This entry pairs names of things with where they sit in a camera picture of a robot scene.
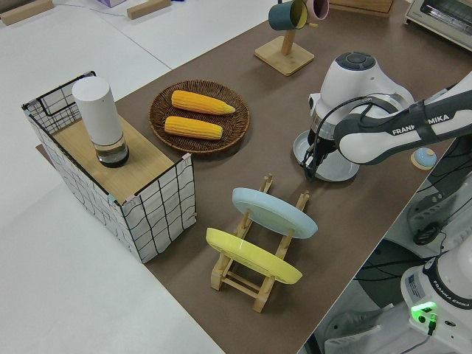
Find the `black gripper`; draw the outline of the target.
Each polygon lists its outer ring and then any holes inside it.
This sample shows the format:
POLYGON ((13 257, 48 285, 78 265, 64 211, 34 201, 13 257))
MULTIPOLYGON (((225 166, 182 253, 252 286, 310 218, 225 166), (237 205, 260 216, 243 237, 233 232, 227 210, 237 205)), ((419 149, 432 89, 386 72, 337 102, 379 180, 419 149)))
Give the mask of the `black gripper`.
POLYGON ((305 151, 303 157, 303 170, 305 178, 308 181, 313 181, 316 178, 316 159, 317 164, 320 165, 329 155, 336 150, 336 145, 333 140, 333 125, 324 123, 318 131, 319 123, 313 123, 311 126, 311 144, 315 147, 309 147, 305 151))

